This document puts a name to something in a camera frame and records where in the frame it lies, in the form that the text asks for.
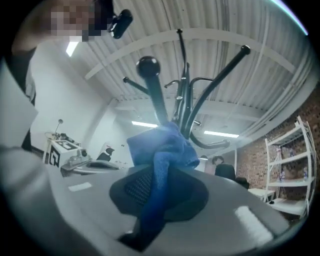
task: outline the person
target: person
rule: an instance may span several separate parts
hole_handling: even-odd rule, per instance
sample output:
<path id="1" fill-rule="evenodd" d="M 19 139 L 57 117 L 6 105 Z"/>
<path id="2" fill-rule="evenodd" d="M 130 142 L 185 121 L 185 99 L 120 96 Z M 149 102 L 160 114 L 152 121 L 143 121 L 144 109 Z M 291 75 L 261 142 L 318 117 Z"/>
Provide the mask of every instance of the person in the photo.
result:
<path id="1" fill-rule="evenodd" d="M 235 168 L 228 163 L 225 163 L 224 158 L 221 155 L 212 158 L 212 164 L 215 165 L 215 174 L 229 180 L 236 180 Z"/>
<path id="2" fill-rule="evenodd" d="M 113 1 L 30 0 L 18 5 L 19 12 L 14 14 L 14 22 L 10 21 L 7 26 L 8 33 L 4 33 L 9 39 L 4 46 L 4 59 L 18 86 L 35 106 L 36 87 L 30 61 L 37 46 L 48 40 L 73 37 L 88 40 L 91 36 L 101 35 L 101 31 L 106 31 L 112 24 Z M 21 147 L 32 151 L 30 131 Z"/>

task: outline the dark hair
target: dark hair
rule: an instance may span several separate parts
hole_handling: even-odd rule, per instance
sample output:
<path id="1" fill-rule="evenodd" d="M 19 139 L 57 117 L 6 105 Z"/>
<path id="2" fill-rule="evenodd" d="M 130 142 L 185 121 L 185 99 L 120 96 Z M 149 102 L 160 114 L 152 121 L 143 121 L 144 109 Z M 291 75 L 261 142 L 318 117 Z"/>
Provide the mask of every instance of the dark hair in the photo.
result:
<path id="1" fill-rule="evenodd" d="M 217 156 L 214 156 L 214 157 L 212 158 L 212 164 L 215 164 L 215 162 L 216 162 L 218 159 L 222 160 L 222 162 L 225 161 L 224 158 L 223 158 L 221 155 L 217 155 Z"/>

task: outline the black logo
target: black logo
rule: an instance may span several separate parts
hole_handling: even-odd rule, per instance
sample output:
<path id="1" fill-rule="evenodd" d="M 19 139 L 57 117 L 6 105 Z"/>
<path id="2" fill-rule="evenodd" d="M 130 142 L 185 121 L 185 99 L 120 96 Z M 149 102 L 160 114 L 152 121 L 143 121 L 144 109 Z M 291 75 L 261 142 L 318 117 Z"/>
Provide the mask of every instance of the black logo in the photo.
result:
<path id="1" fill-rule="evenodd" d="M 75 150 L 77 147 L 67 141 L 57 141 L 57 144 L 59 144 L 61 147 L 63 147 L 65 150 Z"/>
<path id="2" fill-rule="evenodd" d="M 54 146 L 51 146 L 50 156 L 49 156 L 49 164 L 52 165 L 52 166 L 59 167 L 59 163 L 60 163 L 60 154 L 54 148 Z"/>

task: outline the shelving unit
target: shelving unit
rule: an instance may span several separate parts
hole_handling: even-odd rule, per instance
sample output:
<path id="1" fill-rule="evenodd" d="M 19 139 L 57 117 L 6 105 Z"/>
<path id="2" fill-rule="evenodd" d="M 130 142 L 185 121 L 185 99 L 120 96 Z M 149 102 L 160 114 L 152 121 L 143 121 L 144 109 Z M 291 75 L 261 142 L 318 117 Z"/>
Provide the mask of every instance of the shelving unit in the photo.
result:
<path id="1" fill-rule="evenodd" d="M 287 145 L 294 140 L 303 137 L 305 141 L 306 151 L 288 158 L 282 159 L 281 148 Z M 317 159 L 316 159 L 316 149 L 313 136 L 310 130 L 308 122 L 304 123 L 300 116 L 297 117 L 297 123 L 295 128 L 288 131 L 286 134 L 280 136 L 279 138 L 268 141 L 265 139 L 266 153 L 267 153 L 267 179 L 266 179 L 266 188 L 268 191 L 269 187 L 277 187 L 276 199 L 273 200 L 273 204 L 268 204 L 277 211 L 298 215 L 303 217 L 305 214 L 309 214 L 309 207 L 313 200 L 315 187 L 316 187 L 316 175 L 317 175 Z M 278 153 L 274 161 L 270 161 L 270 146 L 277 146 Z M 307 158 L 307 179 L 304 178 L 295 178 L 295 179 L 285 179 L 277 180 L 275 182 L 270 182 L 271 172 L 274 167 L 278 167 L 279 172 L 282 169 L 281 165 L 288 164 L 300 159 Z M 280 188 L 283 187 L 307 187 L 306 195 L 304 200 L 290 200 L 285 198 L 279 198 Z M 267 202 L 267 193 L 264 195 L 264 202 Z"/>

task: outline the seated person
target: seated person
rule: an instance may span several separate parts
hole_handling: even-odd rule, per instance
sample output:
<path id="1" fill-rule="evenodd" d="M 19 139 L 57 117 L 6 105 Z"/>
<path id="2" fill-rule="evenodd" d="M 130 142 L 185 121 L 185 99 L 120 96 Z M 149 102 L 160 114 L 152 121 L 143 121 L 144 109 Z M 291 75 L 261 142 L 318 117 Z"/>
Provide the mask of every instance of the seated person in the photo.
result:
<path id="1" fill-rule="evenodd" d="M 235 168 L 228 163 L 225 163 L 224 158 L 221 155 L 212 158 L 212 164 L 215 165 L 215 174 L 229 180 L 236 180 Z"/>

